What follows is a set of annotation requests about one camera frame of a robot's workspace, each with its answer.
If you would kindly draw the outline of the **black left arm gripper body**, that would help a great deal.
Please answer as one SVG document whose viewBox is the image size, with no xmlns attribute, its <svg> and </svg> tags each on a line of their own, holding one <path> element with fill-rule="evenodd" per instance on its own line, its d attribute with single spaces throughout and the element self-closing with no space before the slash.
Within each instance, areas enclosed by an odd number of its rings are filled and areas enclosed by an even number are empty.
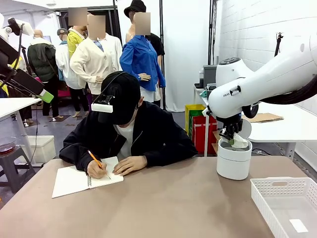
<svg viewBox="0 0 317 238">
<path fill-rule="evenodd" d="M 0 71 L 12 72 L 16 68 L 9 65 L 15 65 L 18 62 L 18 51 L 14 49 L 6 40 L 0 38 Z"/>
</svg>

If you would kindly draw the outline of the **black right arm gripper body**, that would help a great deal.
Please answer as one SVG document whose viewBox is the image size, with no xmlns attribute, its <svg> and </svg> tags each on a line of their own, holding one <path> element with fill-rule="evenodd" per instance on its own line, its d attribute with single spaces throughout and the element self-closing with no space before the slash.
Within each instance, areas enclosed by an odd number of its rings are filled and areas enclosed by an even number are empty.
<svg viewBox="0 0 317 238">
<path fill-rule="evenodd" d="M 242 115 L 233 115 L 229 118 L 216 117 L 216 120 L 219 122 L 222 122 L 224 128 L 227 128 L 227 129 L 231 128 L 232 130 L 233 130 L 232 126 L 234 123 L 237 123 L 239 121 L 243 122 Z"/>
</svg>

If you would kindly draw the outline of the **person's left hand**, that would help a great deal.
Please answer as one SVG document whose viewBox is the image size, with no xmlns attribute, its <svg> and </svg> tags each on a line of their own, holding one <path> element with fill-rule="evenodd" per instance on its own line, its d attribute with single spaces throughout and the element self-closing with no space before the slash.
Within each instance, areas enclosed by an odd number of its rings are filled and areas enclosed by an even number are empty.
<svg viewBox="0 0 317 238">
<path fill-rule="evenodd" d="M 114 167 L 113 173 L 115 175 L 125 176 L 131 172 L 141 170 L 147 166 L 147 159 L 145 156 L 129 156 Z"/>
</svg>

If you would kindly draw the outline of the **person's right hand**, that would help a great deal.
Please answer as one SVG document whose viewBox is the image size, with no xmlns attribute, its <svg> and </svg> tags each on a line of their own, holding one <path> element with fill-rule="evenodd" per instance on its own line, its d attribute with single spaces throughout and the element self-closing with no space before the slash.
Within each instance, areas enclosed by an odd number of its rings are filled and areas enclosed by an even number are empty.
<svg viewBox="0 0 317 238">
<path fill-rule="evenodd" d="M 87 173 L 92 178 L 101 179 L 107 176 L 106 164 L 92 160 L 87 166 Z"/>
</svg>

